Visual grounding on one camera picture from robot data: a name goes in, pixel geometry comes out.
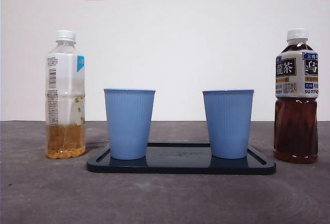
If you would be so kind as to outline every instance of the black tray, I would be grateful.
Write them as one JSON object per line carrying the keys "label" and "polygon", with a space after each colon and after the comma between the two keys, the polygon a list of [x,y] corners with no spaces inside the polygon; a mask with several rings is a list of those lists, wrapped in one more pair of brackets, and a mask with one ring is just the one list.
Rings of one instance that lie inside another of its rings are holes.
{"label": "black tray", "polygon": [[87,170],[112,173],[249,174],[268,175],[276,164],[249,146],[247,156],[225,159],[212,156],[209,143],[148,143],[146,156],[121,160],[110,157],[109,147],[87,161]]}

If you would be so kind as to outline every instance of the gray table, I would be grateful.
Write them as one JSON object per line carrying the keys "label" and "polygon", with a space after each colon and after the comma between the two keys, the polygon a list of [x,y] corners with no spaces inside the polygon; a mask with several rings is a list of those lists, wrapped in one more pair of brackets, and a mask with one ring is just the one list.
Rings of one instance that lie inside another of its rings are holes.
{"label": "gray table", "polygon": [[[150,141],[206,142],[205,122],[153,122]],[[278,161],[273,175],[102,174],[86,161],[107,144],[87,122],[87,153],[44,156],[43,122],[1,122],[1,224],[330,223],[330,122],[319,160]],[[250,144],[272,157],[273,123],[253,122]]]}

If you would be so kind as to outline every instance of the plastic cup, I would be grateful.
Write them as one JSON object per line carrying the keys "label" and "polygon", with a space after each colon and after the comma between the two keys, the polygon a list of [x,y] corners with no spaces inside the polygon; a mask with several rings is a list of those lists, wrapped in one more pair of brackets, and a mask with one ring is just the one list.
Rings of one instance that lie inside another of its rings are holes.
{"label": "plastic cup", "polygon": [[203,91],[212,155],[246,157],[253,93],[250,89]]}
{"label": "plastic cup", "polygon": [[145,157],[155,90],[105,88],[111,157]]}

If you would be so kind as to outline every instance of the bottle neck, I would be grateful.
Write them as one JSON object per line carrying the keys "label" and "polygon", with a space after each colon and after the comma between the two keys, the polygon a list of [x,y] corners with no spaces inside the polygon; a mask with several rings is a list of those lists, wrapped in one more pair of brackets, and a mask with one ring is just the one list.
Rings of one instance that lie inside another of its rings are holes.
{"label": "bottle neck", "polygon": [[293,38],[288,40],[288,45],[301,45],[307,43],[307,38]]}
{"label": "bottle neck", "polygon": [[71,47],[74,47],[74,45],[76,44],[75,42],[72,42],[72,41],[59,40],[59,41],[56,41],[56,42],[57,42],[58,46],[71,46]]}

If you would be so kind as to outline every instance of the blue label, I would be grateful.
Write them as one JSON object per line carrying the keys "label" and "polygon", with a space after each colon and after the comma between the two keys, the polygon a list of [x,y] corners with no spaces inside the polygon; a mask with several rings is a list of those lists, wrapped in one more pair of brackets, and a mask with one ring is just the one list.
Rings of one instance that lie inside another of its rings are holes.
{"label": "blue label", "polygon": [[85,65],[85,58],[82,55],[78,55],[77,57],[77,72],[82,69]]}
{"label": "blue label", "polygon": [[304,59],[309,59],[309,60],[317,60],[319,59],[319,56],[317,53],[303,53]]}
{"label": "blue label", "polygon": [[305,83],[305,89],[313,89],[313,83]]}

